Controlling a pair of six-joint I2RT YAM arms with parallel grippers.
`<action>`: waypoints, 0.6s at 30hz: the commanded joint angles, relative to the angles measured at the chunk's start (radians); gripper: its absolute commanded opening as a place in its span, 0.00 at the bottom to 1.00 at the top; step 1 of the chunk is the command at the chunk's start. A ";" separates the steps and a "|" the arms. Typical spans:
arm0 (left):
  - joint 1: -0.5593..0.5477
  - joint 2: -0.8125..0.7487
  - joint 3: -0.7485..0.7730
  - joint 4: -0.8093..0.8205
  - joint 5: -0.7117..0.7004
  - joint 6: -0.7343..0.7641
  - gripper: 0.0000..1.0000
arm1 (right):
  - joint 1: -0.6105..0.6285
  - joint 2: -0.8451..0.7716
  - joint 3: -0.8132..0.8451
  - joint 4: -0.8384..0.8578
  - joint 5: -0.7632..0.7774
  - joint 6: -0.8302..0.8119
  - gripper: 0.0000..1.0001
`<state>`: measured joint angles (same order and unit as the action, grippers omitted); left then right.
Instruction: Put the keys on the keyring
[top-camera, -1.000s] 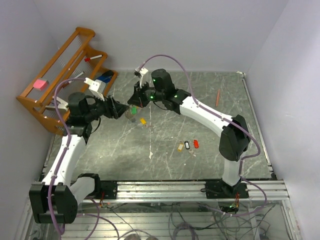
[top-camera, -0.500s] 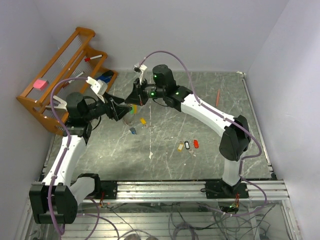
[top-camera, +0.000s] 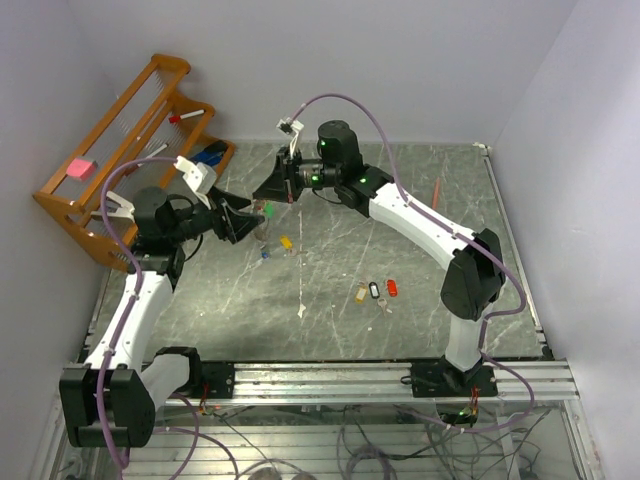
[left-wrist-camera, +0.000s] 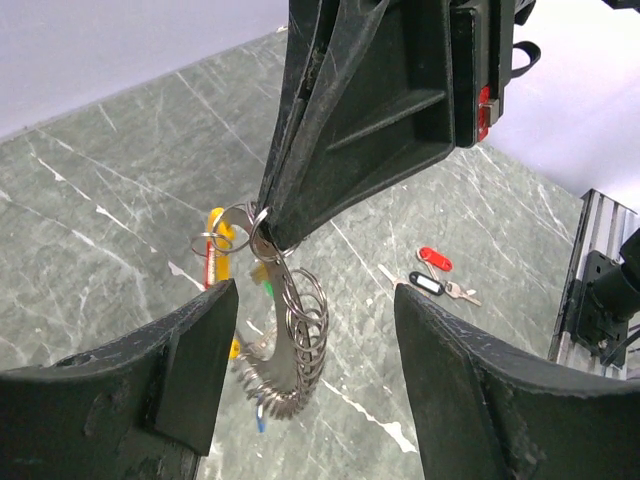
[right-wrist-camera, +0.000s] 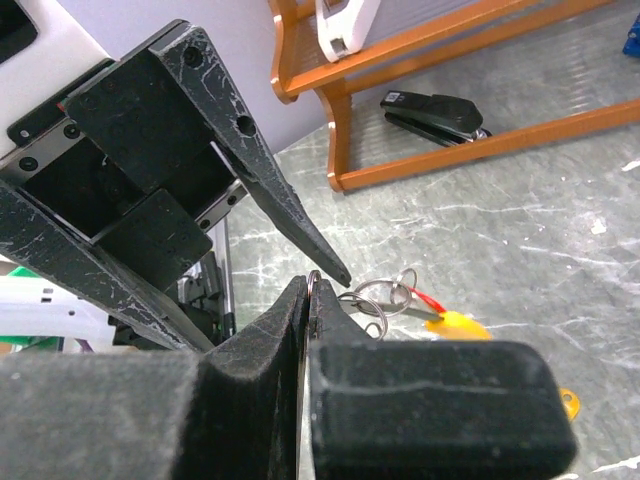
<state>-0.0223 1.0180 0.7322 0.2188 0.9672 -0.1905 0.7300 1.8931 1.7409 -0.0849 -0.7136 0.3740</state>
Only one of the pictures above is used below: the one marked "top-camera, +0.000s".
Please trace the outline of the yellow handled chain keyring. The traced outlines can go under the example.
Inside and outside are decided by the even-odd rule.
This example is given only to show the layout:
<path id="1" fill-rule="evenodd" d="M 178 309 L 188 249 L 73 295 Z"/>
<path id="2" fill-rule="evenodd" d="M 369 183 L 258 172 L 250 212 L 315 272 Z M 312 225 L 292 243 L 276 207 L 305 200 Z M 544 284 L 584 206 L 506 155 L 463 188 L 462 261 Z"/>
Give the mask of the yellow handled chain keyring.
<path id="1" fill-rule="evenodd" d="M 252 203 L 252 213 L 257 214 L 262 218 L 262 222 L 252 231 L 261 251 L 265 251 L 267 249 L 268 243 L 269 218 L 265 210 L 266 205 L 267 202 L 265 200 L 254 200 Z"/>

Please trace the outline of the green key tag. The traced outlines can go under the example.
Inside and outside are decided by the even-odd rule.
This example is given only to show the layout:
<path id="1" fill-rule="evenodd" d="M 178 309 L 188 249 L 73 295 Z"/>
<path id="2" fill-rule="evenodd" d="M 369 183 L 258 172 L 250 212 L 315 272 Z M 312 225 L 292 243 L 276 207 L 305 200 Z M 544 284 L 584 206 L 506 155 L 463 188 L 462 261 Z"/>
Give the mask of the green key tag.
<path id="1" fill-rule="evenodd" d="M 274 212 L 275 212 L 274 206 L 270 202 L 266 202 L 262 207 L 262 214 L 267 220 L 273 217 Z"/>

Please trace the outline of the orange key tag with key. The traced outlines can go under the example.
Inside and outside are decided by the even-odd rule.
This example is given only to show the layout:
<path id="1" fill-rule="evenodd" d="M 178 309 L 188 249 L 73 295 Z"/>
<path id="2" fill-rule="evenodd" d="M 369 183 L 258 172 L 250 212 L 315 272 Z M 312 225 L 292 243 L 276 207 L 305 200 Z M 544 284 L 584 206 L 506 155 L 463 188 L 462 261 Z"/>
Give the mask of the orange key tag with key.
<path id="1" fill-rule="evenodd" d="M 293 241 L 288 236 L 280 236 L 279 241 L 288 256 L 295 257 L 301 253 L 301 250 L 294 245 Z"/>

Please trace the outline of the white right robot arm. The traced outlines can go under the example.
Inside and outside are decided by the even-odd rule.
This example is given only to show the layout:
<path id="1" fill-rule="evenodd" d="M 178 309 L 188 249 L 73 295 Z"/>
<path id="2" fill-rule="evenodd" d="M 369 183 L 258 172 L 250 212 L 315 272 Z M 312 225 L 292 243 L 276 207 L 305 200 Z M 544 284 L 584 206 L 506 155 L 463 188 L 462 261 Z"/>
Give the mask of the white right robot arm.
<path id="1" fill-rule="evenodd" d="M 305 189 L 330 188 L 339 204 L 394 229 L 436 260 L 445 272 L 441 301 L 451 314 L 440 380 L 448 393 L 465 394 L 482 364 L 482 319 L 505 283 L 497 235 L 462 227 L 403 192 L 390 174 L 364 162 L 357 135 L 344 121 L 319 127 L 316 159 L 303 158 L 298 148 L 299 121 L 281 120 L 277 127 L 291 141 L 278 151 L 254 199 L 292 204 Z"/>

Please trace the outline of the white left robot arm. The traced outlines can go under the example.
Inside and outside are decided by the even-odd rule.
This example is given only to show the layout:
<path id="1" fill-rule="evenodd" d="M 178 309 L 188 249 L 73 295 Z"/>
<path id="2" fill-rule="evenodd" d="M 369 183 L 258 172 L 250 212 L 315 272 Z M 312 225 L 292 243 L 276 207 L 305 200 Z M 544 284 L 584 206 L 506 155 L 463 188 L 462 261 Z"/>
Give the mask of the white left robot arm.
<path id="1" fill-rule="evenodd" d="M 183 245 L 209 231 L 235 244 L 265 218 L 248 212 L 250 200 L 217 188 L 185 208 L 175 207 L 179 198 L 160 187 L 134 196 L 138 234 L 121 300 L 99 345 L 81 365 L 64 369 L 59 381 L 74 447 L 143 447 L 169 397 L 192 397 L 203 387 L 202 361 L 194 347 L 163 347 L 151 363 L 143 361 L 187 260 Z"/>

